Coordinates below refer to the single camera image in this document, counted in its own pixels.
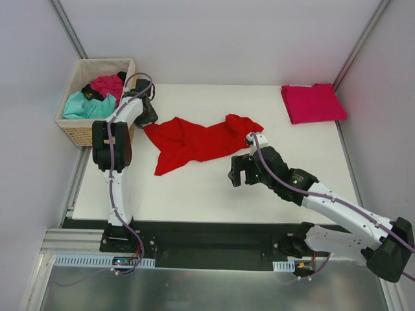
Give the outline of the red t shirt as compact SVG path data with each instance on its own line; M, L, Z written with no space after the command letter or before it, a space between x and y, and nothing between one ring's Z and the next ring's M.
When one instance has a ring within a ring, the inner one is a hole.
M223 122L202 126L175 117L161 124L150 124L144 131L160 151L155 175L162 176L190 161L210 161L248 148L245 137L261 133L262 125L248 117L229 114Z

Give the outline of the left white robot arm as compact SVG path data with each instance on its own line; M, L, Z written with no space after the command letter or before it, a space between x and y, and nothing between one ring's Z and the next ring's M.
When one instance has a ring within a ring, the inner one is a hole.
M152 107L155 86L151 78L138 78L126 87L119 107L105 120L92 125L93 162L102 172L108 199L108 220L103 239L124 252L132 251L137 236L132 232L132 209L127 190L127 172L132 162L131 127L154 124L158 115Z

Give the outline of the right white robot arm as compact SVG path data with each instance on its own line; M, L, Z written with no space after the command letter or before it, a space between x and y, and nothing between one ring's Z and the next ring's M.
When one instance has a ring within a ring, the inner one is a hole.
M325 252L361 262L379 278L398 282L414 254L412 224L398 217L391 220L337 196L312 174L290 168L271 146L251 154L233 156L228 174L234 187L261 183L282 200L332 220L343 231L302 222L291 235L280 239L278 249L302 258L309 252Z

